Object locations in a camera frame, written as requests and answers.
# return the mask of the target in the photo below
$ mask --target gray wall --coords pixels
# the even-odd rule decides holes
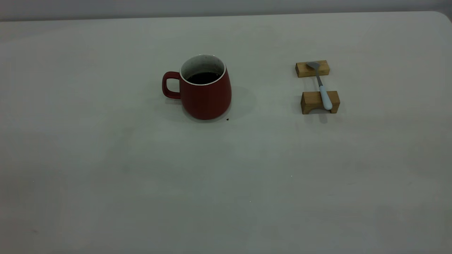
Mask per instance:
[[[0,20],[446,10],[451,2],[451,0],[0,0]]]

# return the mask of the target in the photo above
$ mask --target table surface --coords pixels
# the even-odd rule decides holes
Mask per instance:
[[[5,253],[449,253],[452,24],[436,12],[0,23]],[[228,66],[200,121],[161,79]],[[327,60],[337,114],[302,115]],[[177,81],[169,83],[178,90]]]

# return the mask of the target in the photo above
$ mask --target coffee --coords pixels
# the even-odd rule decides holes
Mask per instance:
[[[203,85],[203,84],[209,84],[211,82],[216,81],[220,78],[220,75],[213,72],[202,72],[195,74],[187,79],[188,82],[197,84],[197,85]]]

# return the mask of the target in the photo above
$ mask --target spoon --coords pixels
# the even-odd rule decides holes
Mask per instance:
[[[313,68],[315,70],[315,74],[317,75],[317,81],[319,82],[319,90],[320,90],[320,95],[322,96],[323,107],[326,110],[332,109],[333,105],[331,104],[331,101],[330,101],[330,98],[328,97],[326,89],[323,86],[322,81],[320,80],[320,76],[319,76],[320,64],[318,62],[307,62],[306,64],[309,67]]]

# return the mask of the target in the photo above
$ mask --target red mug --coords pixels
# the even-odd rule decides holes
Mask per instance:
[[[217,74],[217,80],[207,84],[188,82],[196,74],[210,72]],[[167,79],[179,80],[180,92],[170,91]],[[226,65],[218,57],[198,55],[188,59],[179,72],[168,71],[163,75],[163,94],[168,98],[180,99],[185,110],[195,118],[208,120],[221,116],[231,104],[231,82]]]

